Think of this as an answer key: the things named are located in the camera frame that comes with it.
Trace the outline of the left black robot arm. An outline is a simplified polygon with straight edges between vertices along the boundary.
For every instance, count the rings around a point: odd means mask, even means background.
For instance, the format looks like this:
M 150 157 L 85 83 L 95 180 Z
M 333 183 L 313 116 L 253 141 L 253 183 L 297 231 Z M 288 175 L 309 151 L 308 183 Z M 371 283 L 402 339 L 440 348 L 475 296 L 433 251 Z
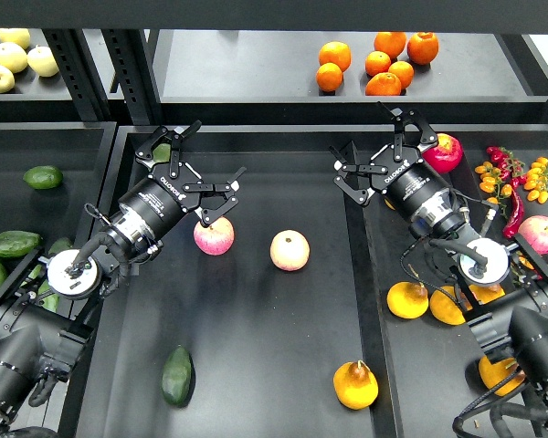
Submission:
M 201 128 L 157 128 L 134 153 L 147 175 L 107 216 L 85 211 L 100 230 L 78 249 L 47 255 L 36 247 L 0 287 L 0 437 L 24 404 L 45 403 L 69 379 L 93 334 L 95 309 L 125 289 L 137 268 L 163 248 L 163 237 L 189 214 L 209 226 L 237 205 L 238 182 L 207 183 L 182 159 Z

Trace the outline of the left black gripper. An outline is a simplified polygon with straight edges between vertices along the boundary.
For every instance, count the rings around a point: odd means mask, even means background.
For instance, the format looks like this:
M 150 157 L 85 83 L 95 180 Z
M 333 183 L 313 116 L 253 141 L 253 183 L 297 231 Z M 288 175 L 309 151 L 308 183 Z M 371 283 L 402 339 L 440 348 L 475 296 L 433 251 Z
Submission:
M 135 160 L 151 173 L 119 200 L 124 214 L 137 214 L 149 228 L 173 228 L 186 214 L 195 213 L 208 227 L 238 204 L 240 167 L 223 183 L 204 183 L 188 163 L 181 163 L 184 141 L 202 122 L 169 130 L 159 126 L 135 149 Z

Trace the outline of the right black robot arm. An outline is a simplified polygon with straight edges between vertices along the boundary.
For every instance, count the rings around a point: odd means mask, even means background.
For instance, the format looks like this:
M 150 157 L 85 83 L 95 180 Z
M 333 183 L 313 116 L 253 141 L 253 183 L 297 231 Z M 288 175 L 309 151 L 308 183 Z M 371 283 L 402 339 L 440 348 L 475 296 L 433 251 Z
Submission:
M 353 143 L 333 150 L 335 184 L 361 206 L 381 196 L 406 220 L 414 246 L 448 257 L 438 277 L 452 285 L 449 298 L 483 354 L 493 364 L 507 360 L 519 390 L 532 393 L 522 404 L 484 393 L 454 419 L 455 435 L 465 436 L 465 422 L 481 412 L 499 437 L 511 433 L 507 417 L 548 434 L 548 265 L 523 235 L 488 237 L 498 206 L 482 202 L 465 162 L 449 177 L 429 163 L 437 134 L 417 110 L 388 116 L 394 138 L 367 162 L 358 162 Z M 470 219 L 473 203 L 486 210 L 479 224 Z

